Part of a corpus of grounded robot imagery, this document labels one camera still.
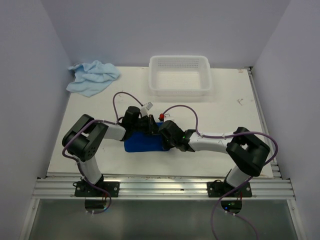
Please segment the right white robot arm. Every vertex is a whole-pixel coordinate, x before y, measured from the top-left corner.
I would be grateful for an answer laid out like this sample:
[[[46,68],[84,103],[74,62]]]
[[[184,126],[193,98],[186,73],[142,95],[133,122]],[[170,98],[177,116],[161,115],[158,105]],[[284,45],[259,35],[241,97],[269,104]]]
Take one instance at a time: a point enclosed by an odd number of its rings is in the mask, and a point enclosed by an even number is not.
[[[208,138],[199,135],[194,129],[183,131],[171,120],[159,127],[163,144],[168,148],[176,148],[182,152],[209,151],[229,155],[235,163],[223,181],[215,180],[207,183],[208,196],[251,197],[252,193],[243,184],[250,177],[258,177],[270,153],[270,147],[245,127],[238,127],[232,137]]]

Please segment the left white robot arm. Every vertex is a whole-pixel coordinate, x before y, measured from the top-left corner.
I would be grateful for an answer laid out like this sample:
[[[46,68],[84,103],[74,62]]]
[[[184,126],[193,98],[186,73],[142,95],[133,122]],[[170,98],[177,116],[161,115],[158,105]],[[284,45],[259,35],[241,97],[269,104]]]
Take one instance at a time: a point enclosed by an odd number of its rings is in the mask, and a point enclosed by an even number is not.
[[[159,124],[142,107],[129,106],[123,117],[113,123],[82,115],[62,139],[64,157],[73,159],[81,174],[73,183],[74,195],[84,198],[117,197],[119,182],[106,182],[95,155],[103,140],[124,143],[127,153],[163,151]]]

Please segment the dark blue towel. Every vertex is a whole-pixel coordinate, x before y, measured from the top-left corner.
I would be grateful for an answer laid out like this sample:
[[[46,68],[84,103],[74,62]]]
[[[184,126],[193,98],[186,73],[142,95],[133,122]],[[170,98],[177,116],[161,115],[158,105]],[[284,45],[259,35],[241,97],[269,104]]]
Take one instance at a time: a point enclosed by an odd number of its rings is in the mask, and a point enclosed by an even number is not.
[[[141,152],[166,152],[170,149],[163,145],[161,135],[146,135],[142,132],[134,132],[130,138],[124,141],[124,150],[127,153]]]

